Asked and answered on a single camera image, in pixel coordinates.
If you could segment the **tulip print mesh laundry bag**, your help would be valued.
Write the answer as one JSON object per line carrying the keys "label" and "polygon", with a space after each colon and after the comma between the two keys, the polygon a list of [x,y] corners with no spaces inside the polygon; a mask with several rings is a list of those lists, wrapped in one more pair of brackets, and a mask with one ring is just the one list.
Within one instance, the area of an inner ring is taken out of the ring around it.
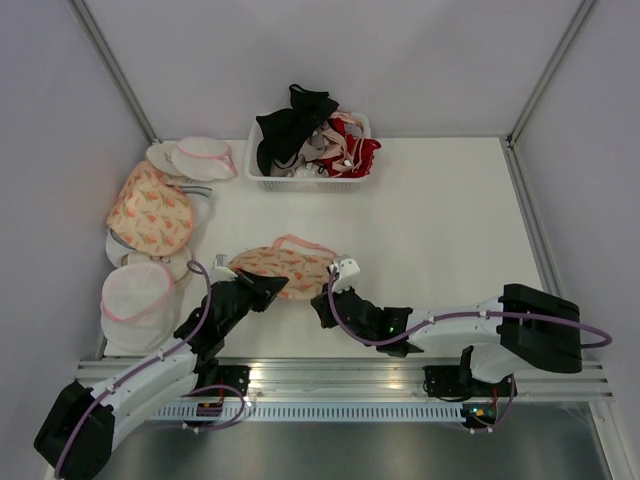
{"label": "tulip print mesh laundry bag", "polygon": [[328,267],[336,257],[333,250],[320,244],[285,235],[276,238],[271,246],[239,253],[227,267],[235,273],[243,270],[265,277],[286,278],[288,282],[278,296],[307,301],[322,292],[329,278]]}

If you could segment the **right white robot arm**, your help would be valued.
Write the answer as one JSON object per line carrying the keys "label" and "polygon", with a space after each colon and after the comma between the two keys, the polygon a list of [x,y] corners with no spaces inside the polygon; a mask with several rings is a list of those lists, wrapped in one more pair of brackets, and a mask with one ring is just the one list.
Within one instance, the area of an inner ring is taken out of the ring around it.
{"label": "right white robot arm", "polygon": [[508,378],[514,373],[582,370],[578,307],[521,284],[508,284],[497,297],[451,310],[377,307],[354,289],[322,291],[311,306],[322,327],[339,327],[390,357],[459,348],[458,362],[424,366],[423,388],[431,398],[502,396],[509,394]]}

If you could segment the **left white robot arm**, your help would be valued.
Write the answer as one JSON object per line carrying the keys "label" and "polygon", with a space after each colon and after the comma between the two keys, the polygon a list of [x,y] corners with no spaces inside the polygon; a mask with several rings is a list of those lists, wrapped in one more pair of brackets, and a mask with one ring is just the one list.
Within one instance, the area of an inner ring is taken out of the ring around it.
{"label": "left white robot arm", "polygon": [[94,478],[166,403],[212,393],[225,337],[248,313],[265,311],[288,282],[245,270],[207,278],[200,305],[155,352],[92,386],[73,381],[64,387],[34,440],[55,478]]}

